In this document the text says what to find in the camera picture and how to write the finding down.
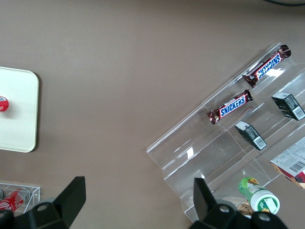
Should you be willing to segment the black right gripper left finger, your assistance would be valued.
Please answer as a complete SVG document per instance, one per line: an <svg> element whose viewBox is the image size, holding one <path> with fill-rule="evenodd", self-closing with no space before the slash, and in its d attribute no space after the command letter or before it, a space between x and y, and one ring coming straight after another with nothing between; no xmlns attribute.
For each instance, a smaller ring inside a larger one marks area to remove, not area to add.
<svg viewBox="0 0 305 229"><path fill-rule="evenodd" d="M51 202L42 202L26 216L26 229L68 229L86 201L85 177L75 177Z"/></svg>

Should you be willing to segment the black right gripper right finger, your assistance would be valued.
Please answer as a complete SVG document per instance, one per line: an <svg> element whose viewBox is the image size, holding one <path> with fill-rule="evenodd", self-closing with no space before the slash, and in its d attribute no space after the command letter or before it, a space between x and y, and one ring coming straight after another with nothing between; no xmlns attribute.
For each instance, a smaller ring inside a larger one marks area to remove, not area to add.
<svg viewBox="0 0 305 229"><path fill-rule="evenodd" d="M251 229L251 220L226 200L216 200L203 178L194 179L193 201L198 220L192 229Z"/></svg>

